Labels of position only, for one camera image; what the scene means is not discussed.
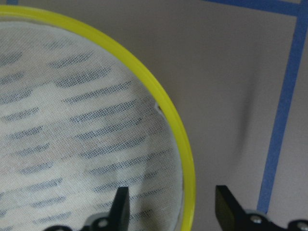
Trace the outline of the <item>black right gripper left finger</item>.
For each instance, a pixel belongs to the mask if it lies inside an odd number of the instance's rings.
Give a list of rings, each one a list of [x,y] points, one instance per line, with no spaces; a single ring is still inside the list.
[[[127,231],[129,217],[129,189],[128,187],[119,187],[109,211],[107,231]]]

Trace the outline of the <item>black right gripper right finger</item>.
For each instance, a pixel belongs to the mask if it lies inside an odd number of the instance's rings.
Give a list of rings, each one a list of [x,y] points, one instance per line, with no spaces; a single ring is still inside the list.
[[[215,215],[222,231],[254,231],[253,222],[226,185],[215,187]]]

